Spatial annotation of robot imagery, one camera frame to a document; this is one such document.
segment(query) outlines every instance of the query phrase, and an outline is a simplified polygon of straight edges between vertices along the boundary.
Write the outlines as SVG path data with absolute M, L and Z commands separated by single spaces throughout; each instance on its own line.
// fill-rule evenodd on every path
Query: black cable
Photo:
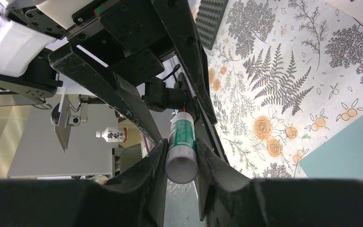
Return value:
M 35 108 L 40 109 L 40 110 L 50 110 L 53 108 L 53 106 L 49 103 L 46 102 L 46 99 L 44 98 L 44 103 L 40 104 L 41 107 L 37 106 L 37 105 L 33 105 Z
M 37 109 L 40 109 L 40 110 L 49 110 L 49 108 L 46 108 L 45 106 L 43 106 L 43 105 L 41 105 L 42 106 L 42 108 L 41 107 L 39 107 L 39 106 L 36 106 L 36 105 L 33 105 L 35 108 L 37 108 Z
M 70 105 L 71 105 L 71 109 L 77 113 L 79 110 L 80 110 L 80 107 L 81 107 L 81 103 L 78 104 L 78 107 L 77 109 L 73 106 L 73 104 L 71 103 L 71 101 L 69 101 Z
M 172 75 L 173 75 L 173 78 L 174 78 L 174 80 L 175 80 L 175 82 L 177 82 L 177 78 L 176 78 L 176 76 L 175 76 L 175 73 L 177 72 L 177 70 L 179 70 L 180 69 L 180 64 L 177 64 L 177 65 L 175 65 L 174 66 L 174 68 L 173 68 L 173 70 L 172 70 L 172 72 L 170 72 L 166 77 L 164 77 L 163 79 L 162 79 L 162 81 L 165 81 L 165 80 L 167 80 L 169 77 L 171 77 Z

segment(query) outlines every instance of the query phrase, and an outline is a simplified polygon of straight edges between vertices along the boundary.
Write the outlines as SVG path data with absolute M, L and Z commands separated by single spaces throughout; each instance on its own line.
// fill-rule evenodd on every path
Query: bolt hole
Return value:
M 194 47 L 194 44 L 196 43 L 196 39 L 194 38 L 194 37 L 192 37 L 192 36 L 190 36 L 190 37 L 188 37 L 187 39 L 186 39 L 186 44 L 187 44 L 187 46 L 189 47 L 189 48 L 193 48 Z
M 77 36 L 77 38 L 80 39 L 80 40 L 85 40 L 85 39 L 87 39 L 87 36 L 85 34 L 79 34 Z
M 126 4 L 123 4 L 122 6 L 120 6 L 120 11 L 124 12 L 127 11 L 129 9 L 129 7 Z
M 177 0 L 168 0 L 168 7 L 175 9 L 177 7 Z

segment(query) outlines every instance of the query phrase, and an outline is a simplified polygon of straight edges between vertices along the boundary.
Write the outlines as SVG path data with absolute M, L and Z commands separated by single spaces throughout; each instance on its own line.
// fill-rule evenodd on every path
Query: metal bracket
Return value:
M 155 121 L 135 86 L 71 44 L 52 52 L 49 61 L 52 68 L 85 87 L 128 118 L 154 144 L 161 140 Z

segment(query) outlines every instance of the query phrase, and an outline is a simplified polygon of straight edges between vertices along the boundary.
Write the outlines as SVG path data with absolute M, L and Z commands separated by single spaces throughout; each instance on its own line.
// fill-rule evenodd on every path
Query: orange flower print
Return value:
M 336 121 L 340 120 L 340 118 L 343 121 L 348 121 L 350 118 L 354 118 L 357 116 L 358 111 L 363 111 L 362 107 L 356 108 L 358 104 L 358 98 L 354 100 L 354 102 L 351 104 L 351 107 L 347 106 L 345 103 L 341 103 L 342 107 L 346 110 L 345 113 L 341 113 L 337 116 Z
M 294 139 L 297 137 L 297 129 L 290 127 L 286 129 L 286 136 L 289 137 L 289 139 Z
M 220 80 L 219 79 L 216 79 L 214 81 L 214 90 L 215 91 L 218 91 L 220 89 Z
M 227 67 L 223 66 L 220 70 L 220 74 L 224 75 L 224 74 L 226 74 L 226 72 L 227 72 Z
M 253 131 L 258 139 L 266 139 L 270 136 L 272 127 L 269 119 L 267 117 L 259 117 L 255 120 Z
M 279 141 L 273 137 L 269 137 L 267 141 L 268 153 L 272 157 L 277 157 L 282 154 L 282 145 L 280 145 Z
M 210 68 L 208 71 L 208 75 L 209 75 L 209 83 L 212 84 L 215 80 L 215 69 Z
M 323 108 L 320 111 L 319 115 L 317 114 L 314 116 L 310 114 L 312 124 L 307 125 L 304 129 L 308 129 L 309 131 L 318 131 L 320 128 L 325 128 L 330 130 L 328 127 L 326 127 L 325 119 L 328 119 L 328 117 L 325 116 L 324 113 L 325 113 L 325 108 Z
M 298 164 L 298 163 L 301 161 L 301 159 L 303 158 L 303 156 L 304 156 L 304 152 L 303 152 L 302 150 L 298 150 L 298 151 L 297 151 L 297 155 L 295 155 L 295 156 L 293 157 L 293 161 L 294 161 L 296 164 Z

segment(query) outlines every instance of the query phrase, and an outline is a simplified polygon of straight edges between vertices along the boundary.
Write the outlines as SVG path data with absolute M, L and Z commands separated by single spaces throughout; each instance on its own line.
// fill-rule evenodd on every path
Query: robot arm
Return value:
M 57 80 L 59 72 L 128 118 L 155 147 L 104 186 L 0 181 L 0 213 L 5 213 L 0 226 L 163 226 L 168 142 L 149 109 L 165 108 L 184 109 L 193 117 L 199 167 L 194 182 L 198 215 L 206 226 L 363 226 L 363 182 L 251 180 L 228 164 L 214 127 L 207 57 L 187 1 L 47 0 L 8 9 L 5 17 L 41 34 L 66 36 L 69 43 L 53 52 L 42 49 L 18 78 L 0 74 L 2 87 L 52 96 L 65 84 Z M 171 90 L 156 75 L 174 55 L 184 72 Z M 143 83 L 144 99 L 136 89 Z

